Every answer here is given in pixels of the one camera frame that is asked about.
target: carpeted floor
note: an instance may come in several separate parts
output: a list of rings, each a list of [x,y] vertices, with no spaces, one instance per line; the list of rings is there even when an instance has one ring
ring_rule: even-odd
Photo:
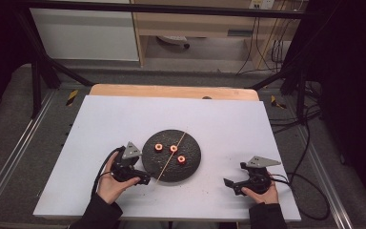
[[[145,85],[178,85],[178,86],[207,86],[243,88],[253,85],[265,75],[233,76],[228,73],[158,73],[123,71],[80,71],[94,82],[115,84],[145,84]],[[286,99],[279,93],[277,81],[269,88],[259,91],[260,99],[265,102],[270,119],[292,118],[289,109],[271,105],[271,95],[276,96],[280,103],[294,100],[292,96]],[[72,106],[65,106],[72,89],[80,89]],[[38,201],[38,194],[50,176],[51,170],[61,152],[61,144],[65,143],[67,133],[71,129],[84,95],[89,88],[82,88],[71,81],[64,83],[56,91],[53,102],[41,125],[38,127],[32,141],[20,163],[17,165],[10,182],[0,197],[0,222],[31,223],[47,225],[67,225],[71,220],[47,220],[36,218],[32,211]],[[23,131],[27,128],[31,115],[31,74],[28,68],[19,69],[12,78],[0,104],[0,170],[4,166],[11,150],[16,145]],[[359,182],[355,171],[349,166],[342,165],[325,122],[315,118],[310,121],[311,140],[324,162],[325,168],[331,175],[334,186],[355,228],[366,228],[366,192]],[[278,150],[287,172],[291,172],[305,148],[297,127],[275,134]],[[318,184],[314,171],[311,169],[308,157],[305,157],[298,172]],[[324,215],[326,206],[323,198],[311,185],[295,179],[295,191],[298,196],[297,204],[306,213],[320,217]],[[325,220],[313,220],[302,215],[301,222],[289,224],[292,228],[337,228],[332,215]],[[249,228],[247,223],[241,223],[241,228]]]

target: black sleeve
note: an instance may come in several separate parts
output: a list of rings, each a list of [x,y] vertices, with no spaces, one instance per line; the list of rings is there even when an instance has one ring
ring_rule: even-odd
[[[73,223],[70,229],[111,229],[121,217],[123,211],[116,204],[109,205],[97,194],[91,198],[82,218]]]
[[[286,229],[280,204],[259,203],[249,209],[252,229]]]

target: orange ring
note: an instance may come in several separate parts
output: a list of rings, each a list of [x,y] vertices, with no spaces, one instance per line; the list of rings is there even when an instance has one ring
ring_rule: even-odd
[[[184,156],[178,156],[177,157],[177,162],[179,164],[186,164],[186,158]]]
[[[177,146],[175,146],[175,145],[172,145],[171,146],[171,148],[169,149],[170,151],[171,151],[171,154],[174,154],[174,153],[176,153],[177,152]]]
[[[159,153],[159,152],[161,152],[161,151],[162,151],[162,149],[163,149],[162,144],[157,143],[157,144],[155,145],[155,150],[156,150],[158,153]]]

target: silver triangular plate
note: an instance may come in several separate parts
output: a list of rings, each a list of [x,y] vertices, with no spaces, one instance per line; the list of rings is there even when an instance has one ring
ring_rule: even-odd
[[[246,166],[250,167],[250,168],[264,168],[264,167],[279,165],[279,164],[281,164],[281,162],[277,161],[277,160],[272,160],[272,159],[264,158],[261,156],[254,156],[246,164]]]
[[[136,156],[141,156],[142,152],[136,148],[132,142],[129,141],[129,143],[126,146],[126,150],[124,151],[123,159],[129,159]]]

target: black round plate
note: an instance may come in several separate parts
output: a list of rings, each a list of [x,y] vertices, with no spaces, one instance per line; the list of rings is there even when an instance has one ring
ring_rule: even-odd
[[[142,163],[144,164],[145,170],[152,177],[159,177],[168,159],[171,157],[170,147],[177,145],[183,134],[184,132],[178,130],[166,130],[156,133],[147,140],[142,149]],[[162,152],[158,153],[154,149],[157,143],[163,145]],[[183,165],[179,164],[177,162],[178,156],[184,156],[186,163]],[[200,146],[191,135],[186,133],[178,145],[177,152],[172,156],[159,180],[165,182],[184,180],[194,174],[200,165],[200,161]]]

